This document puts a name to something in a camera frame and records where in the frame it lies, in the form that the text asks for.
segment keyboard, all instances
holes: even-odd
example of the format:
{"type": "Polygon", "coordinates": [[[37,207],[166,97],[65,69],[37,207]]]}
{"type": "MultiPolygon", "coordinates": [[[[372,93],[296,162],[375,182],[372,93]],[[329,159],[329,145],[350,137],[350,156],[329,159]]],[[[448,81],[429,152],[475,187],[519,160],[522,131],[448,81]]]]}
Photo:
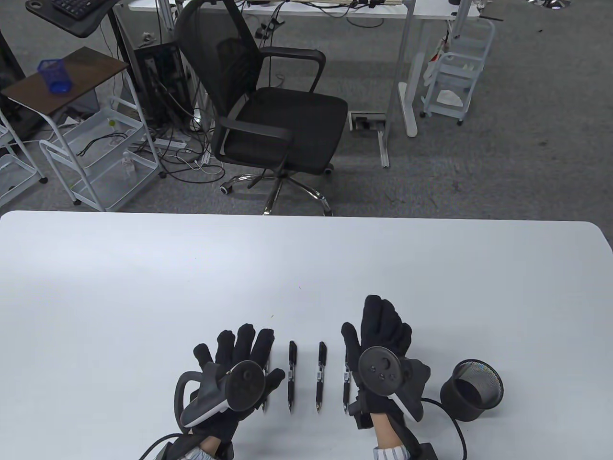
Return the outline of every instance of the keyboard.
{"type": "Polygon", "coordinates": [[[51,0],[53,6],[78,20],[85,18],[106,0],[51,0]]]}

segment pen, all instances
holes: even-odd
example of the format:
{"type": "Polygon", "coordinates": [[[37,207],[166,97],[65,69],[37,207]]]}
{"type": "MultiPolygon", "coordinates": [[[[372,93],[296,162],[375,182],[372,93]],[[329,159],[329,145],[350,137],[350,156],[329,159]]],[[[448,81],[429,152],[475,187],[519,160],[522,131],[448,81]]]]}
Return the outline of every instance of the pen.
{"type": "MultiPolygon", "coordinates": [[[[264,364],[264,368],[262,369],[264,371],[264,378],[266,378],[266,376],[268,375],[268,367],[270,365],[270,355],[268,355],[268,359],[266,360],[266,364],[264,364]]],[[[264,397],[264,400],[262,401],[262,412],[266,412],[266,405],[268,404],[268,396],[264,397]]]]}
{"type": "Polygon", "coordinates": [[[296,379],[296,359],[298,357],[298,347],[292,340],[289,342],[289,372],[287,373],[287,406],[290,413],[294,405],[294,381],[296,379]]]}
{"type": "Polygon", "coordinates": [[[321,409],[321,401],[324,397],[324,368],[326,366],[326,357],[328,355],[328,348],[324,342],[319,343],[319,358],[318,358],[318,371],[317,371],[317,393],[315,395],[315,407],[317,412],[321,409]]]}
{"type": "Polygon", "coordinates": [[[345,375],[343,377],[345,381],[343,383],[343,408],[347,413],[347,406],[349,405],[349,392],[351,391],[351,373],[349,371],[349,363],[347,362],[347,351],[345,350],[345,375]]]}

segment office chair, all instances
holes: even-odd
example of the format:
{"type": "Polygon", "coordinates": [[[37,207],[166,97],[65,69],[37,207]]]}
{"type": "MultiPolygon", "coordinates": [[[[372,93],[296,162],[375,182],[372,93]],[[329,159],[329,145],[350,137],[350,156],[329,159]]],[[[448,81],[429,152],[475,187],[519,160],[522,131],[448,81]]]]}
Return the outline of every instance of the office chair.
{"type": "Polygon", "coordinates": [[[348,107],[342,99],[313,92],[326,57],[317,50],[258,48],[234,0],[218,1],[214,7],[211,3],[215,4],[192,0],[183,9],[175,40],[213,103],[211,149],[215,158],[263,170],[235,176],[220,190],[228,194],[236,183],[248,182],[251,188],[261,180],[274,180],[263,212],[268,215],[287,182],[318,200],[324,215],[331,216],[325,197],[293,177],[298,172],[321,175],[333,171],[330,160],[348,107]],[[271,56],[317,62],[319,70],[310,91],[257,89],[264,58],[271,56]],[[238,113],[232,117],[231,112],[238,113]]]}

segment mesh backrest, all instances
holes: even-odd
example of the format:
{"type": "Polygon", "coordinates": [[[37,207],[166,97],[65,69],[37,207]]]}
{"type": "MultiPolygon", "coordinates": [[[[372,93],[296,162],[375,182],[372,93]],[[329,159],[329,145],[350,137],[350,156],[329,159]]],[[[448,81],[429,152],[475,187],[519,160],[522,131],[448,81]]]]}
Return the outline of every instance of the mesh backrest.
{"type": "Polygon", "coordinates": [[[262,57],[234,0],[192,0],[177,20],[175,40],[219,115],[256,90],[262,57]]]}

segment blue pen holder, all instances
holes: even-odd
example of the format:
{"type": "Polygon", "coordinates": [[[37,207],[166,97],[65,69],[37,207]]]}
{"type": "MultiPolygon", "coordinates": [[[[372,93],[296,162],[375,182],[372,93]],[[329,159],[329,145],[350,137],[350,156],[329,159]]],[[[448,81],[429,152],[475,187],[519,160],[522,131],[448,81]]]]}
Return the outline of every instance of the blue pen holder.
{"type": "Polygon", "coordinates": [[[66,94],[72,88],[63,59],[46,59],[41,61],[38,71],[47,84],[51,94],[66,94]]]}

